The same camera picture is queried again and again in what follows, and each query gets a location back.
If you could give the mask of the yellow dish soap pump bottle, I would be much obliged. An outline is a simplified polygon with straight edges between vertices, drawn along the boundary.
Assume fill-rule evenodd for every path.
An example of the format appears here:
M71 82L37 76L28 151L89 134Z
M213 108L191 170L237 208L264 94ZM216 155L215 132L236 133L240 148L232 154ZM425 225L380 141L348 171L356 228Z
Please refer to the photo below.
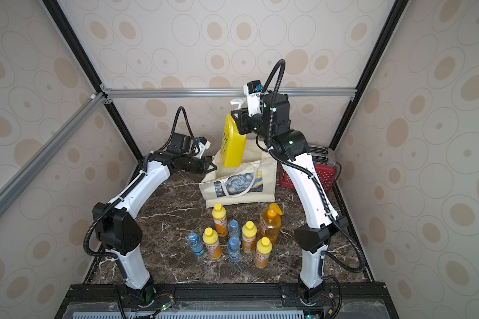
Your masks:
M246 139L246 135L239 133L233 116L230 113L227 114L220 149L224 167L238 167L241 164Z

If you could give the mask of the cream starry night shopping bag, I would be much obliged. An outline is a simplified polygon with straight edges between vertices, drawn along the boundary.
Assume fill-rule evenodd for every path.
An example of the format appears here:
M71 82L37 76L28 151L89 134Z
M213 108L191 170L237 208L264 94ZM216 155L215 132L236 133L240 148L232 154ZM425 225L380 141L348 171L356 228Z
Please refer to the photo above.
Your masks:
M217 169L199 183L206 207L275 201L278 163L258 148L255 139L246 140L238 167L224 167L219 152L212 163Z

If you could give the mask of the orange dish soap pump bottle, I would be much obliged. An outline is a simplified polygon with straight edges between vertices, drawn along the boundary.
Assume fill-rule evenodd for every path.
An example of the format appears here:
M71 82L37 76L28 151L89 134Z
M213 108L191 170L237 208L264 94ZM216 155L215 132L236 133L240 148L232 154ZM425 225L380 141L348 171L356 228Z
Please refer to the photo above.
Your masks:
M283 212L276 203L272 203L267 209L263 210L259 219L259 237L267 237L271 244L275 245L282 226L282 215Z

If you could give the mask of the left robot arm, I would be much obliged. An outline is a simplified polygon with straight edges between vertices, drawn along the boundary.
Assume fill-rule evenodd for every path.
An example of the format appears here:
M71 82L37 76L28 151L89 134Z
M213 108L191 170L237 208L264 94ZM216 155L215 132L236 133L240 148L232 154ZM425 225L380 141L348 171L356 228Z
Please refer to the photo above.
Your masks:
M136 222L137 215L175 171L215 171L212 157L204 154L210 146L210 141L191 130L179 134L172 129L165 144L143 158L129 185L108 203L93 207L93 223L83 240L84 252L91 257L110 257L120 269L126 292L142 308L154 302L156 289L141 255L142 229Z

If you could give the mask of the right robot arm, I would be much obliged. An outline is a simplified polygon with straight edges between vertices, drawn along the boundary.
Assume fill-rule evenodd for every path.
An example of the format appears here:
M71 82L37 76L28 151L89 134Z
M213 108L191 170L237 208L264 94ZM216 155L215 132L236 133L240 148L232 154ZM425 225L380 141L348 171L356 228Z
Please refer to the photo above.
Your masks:
M247 107L231 112L239 134L255 134L266 145L268 154L290 176L304 208L306 224L294 231L294 239L302 248L302 269L298 292L305 304L316 303L325 290L327 280L336 280L323 270L325 259L331 259L352 273L362 273L365 255L358 242L347 231L348 220L333 208L315 170L311 147L302 132L291 128L290 102L279 92L286 69L279 60L267 81L251 81L243 89ZM348 266L328 251L332 235L341 233L357 254L359 264Z

